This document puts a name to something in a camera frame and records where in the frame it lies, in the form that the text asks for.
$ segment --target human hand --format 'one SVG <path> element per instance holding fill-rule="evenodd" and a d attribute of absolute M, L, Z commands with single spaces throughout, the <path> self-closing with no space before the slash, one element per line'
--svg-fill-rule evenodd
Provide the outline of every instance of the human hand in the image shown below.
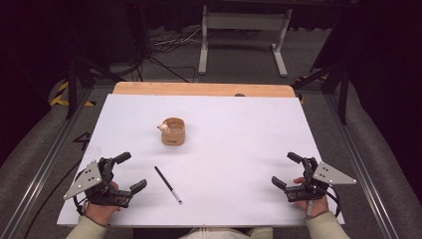
<path fill-rule="evenodd" d="M 294 183 L 303 183 L 305 182 L 305 179 L 303 177 L 298 177 L 293 180 Z M 308 201 L 296 201 L 295 202 L 298 206 L 300 206 L 301 209 L 307 213 L 308 209 Z M 323 214 L 325 212 L 329 211 L 328 209 L 328 201 L 326 200 L 326 195 L 323 196 L 322 199 L 314 200 L 313 204 L 313 211 L 310 215 L 311 218 L 316 217 L 320 214 Z"/>
<path fill-rule="evenodd" d="M 109 184 L 111 184 L 115 190 L 118 190 L 118 185 L 115 182 L 112 181 Z M 88 203 L 85 215 L 98 224 L 107 226 L 111 220 L 112 215 L 117 211 L 120 211 L 119 206 L 103 206 Z"/>

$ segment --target metal bracket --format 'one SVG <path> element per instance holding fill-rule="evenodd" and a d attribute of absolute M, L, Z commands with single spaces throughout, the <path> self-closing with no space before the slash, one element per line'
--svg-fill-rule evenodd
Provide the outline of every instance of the metal bracket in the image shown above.
<path fill-rule="evenodd" d="M 84 171 L 81 172 L 74 184 L 69 188 L 68 192 L 63 196 L 64 200 L 68 200 L 81 192 L 86 191 L 102 182 L 99 166 L 95 160 L 87 165 Z"/>
<path fill-rule="evenodd" d="M 325 162 L 321 162 L 313 175 L 313 179 L 328 184 L 355 184 L 353 179 Z"/>

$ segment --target yellow tape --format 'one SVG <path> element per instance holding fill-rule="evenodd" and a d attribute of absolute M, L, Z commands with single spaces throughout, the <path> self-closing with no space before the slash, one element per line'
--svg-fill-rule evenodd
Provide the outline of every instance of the yellow tape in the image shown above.
<path fill-rule="evenodd" d="M 59 89 L 56 92 L 56 96 L 53 98 L 53 100 L 50 102 L 50 106 L 54 106 L 54 105 L 60 105 L 60 106 L 64 106 L 64 107 L 68 107 L 69 106 L 69 101 L 63 101 L 60 100 L 62 98 L 63 92 L 65 91 L 65 89 L 69 86 L 69 82 L 68 80 L 65 80 L 59 87 Z M 94 107 L 97 103 L 96 102 L 86 102 L 85 106 L 86 107 Z"/>
<path fill-rule="evenodd" d="M 299 101 L 301 102 L 301 104 L 303 105 L 305 103 L 305 97 L 304 97 L 304 95 L 299 94 L 298 98 L 299 98 Z"/>

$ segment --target metal stand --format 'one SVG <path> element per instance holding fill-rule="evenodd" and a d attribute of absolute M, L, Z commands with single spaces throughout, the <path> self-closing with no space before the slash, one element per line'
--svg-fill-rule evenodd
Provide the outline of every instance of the metal stand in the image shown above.
<path fill-rule="evenodd" d="M 208 12 L 205 5 L 202 17 L 202 45 L 199 58 L 199 75 L 205 75 L 207 72 L 208 58 L 208 29 L 248 29 L 248 30 L 268 30 L 280 31 L 280 37 L 277 44 L 272 44 L 272 51 L 279 69 L 281 77 L 286 77 L 288 72 L 280 53 L 283 41 L 285 40 L 289 22 L 292 15 L 292 9 L 285 14 L 235 14 L 235 13 L 212 13 Z"/>
<path fill-rule="evenodd" d="M 66 120 L 70 119 L 78 107 L 78 86 L 77 80 L 80 81 L 83 88 L 92 88 L 95 81 L 89 73 L 89 68 L 84 66 L 80 61 L 70 59 L 68 65 L 69 75 L 69 109 Z"/>
<path fill-rule="evenodd" d="M 299 82 L 295 82 L 291 85 L 294 90 L 298 90 L 301 87 L 325 76 L 328 74 L 326 81 L 320 87 L 323 94 L 332 94 L 335 88 L 341 83 L 340 96 L 338 100 L 338 115 L 343 124 L 347 124 L 345 120 L 345 108 L 347 102 L 347 90 L 348 90 L 348 71 L 346 64 L 337 64 L 328 68 L 322 69 L 318 72 L 311 74 L 306 78 L 301 78 Z"/>

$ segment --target finger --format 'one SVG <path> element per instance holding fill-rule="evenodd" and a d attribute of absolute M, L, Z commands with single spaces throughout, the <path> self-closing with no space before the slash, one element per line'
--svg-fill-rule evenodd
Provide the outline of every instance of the finger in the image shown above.
<path fill-rule="evenodd" d="M 306 201 L 296 201 L 295 202 L 298 206 L 300 206 L 300 208 L 302 209 L 306 209 L 308 208 L 308 203 Z"/>
<path fill-rule="evenodd" d="M 305 179 L 303 177 L 298 177 L 293 179 L 294 183 L 303 183 L 305 181 Z"/>
<path fill-rule="evenodd" d="M 114 189 L 115 189 L 115 190 L 118 190 L 118 185 L 117 185 L 117 183 L 115 183 L 115 182 L 111 181 L 109 184 L 110 184 L 112 187 L 114 187 Z"/>

